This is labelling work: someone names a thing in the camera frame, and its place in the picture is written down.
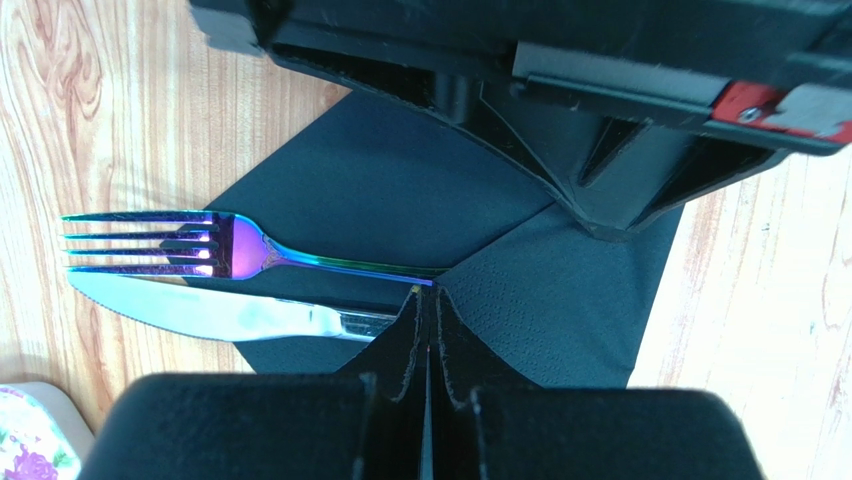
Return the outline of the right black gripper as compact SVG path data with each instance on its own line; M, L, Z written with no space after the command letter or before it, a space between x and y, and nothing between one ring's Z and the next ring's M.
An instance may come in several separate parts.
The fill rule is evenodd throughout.
M787 155L744 143L831 154L851 141L847 1L193 1L190 11L213 48L443 123L608 241Z

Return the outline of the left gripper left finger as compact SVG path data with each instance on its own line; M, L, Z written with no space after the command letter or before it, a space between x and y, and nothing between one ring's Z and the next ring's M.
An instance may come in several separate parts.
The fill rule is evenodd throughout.
M327 374L155 374L121 396L85 479L418 479L425 292Z

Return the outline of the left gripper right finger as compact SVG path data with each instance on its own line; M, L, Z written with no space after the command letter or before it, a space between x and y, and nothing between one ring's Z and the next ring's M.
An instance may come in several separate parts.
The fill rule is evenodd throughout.
M744 429L700 390L545 388L425 293L438 479L759 479Z

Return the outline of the black paper napkin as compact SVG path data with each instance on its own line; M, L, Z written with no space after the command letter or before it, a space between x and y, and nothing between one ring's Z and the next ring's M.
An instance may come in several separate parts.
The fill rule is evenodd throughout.
M310 253L441 267L463 322L546 387L623 388L679 211L597 240L536 182L431 118L351 94L212 201Z

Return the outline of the silver knife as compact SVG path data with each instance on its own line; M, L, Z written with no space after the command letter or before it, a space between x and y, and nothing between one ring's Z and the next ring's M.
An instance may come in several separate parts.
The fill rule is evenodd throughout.
M227 342L324 337L370 342L395 314L194 288L99 273L71 272L69 283L99 305L173 333Z

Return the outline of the iridescent fork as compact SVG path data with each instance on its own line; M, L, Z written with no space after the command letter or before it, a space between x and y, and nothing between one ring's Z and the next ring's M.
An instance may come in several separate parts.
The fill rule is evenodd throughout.
M158 241L156 247L70 249L77 257L164 258L162 264L75 265L74 273L130 277L248 280L275 267L301 267L430 286L446 267L417 267L320 256L286 247L248 217L213 210L153 210L64 215L67 223L175 224L177 230L72 233L68 241Z

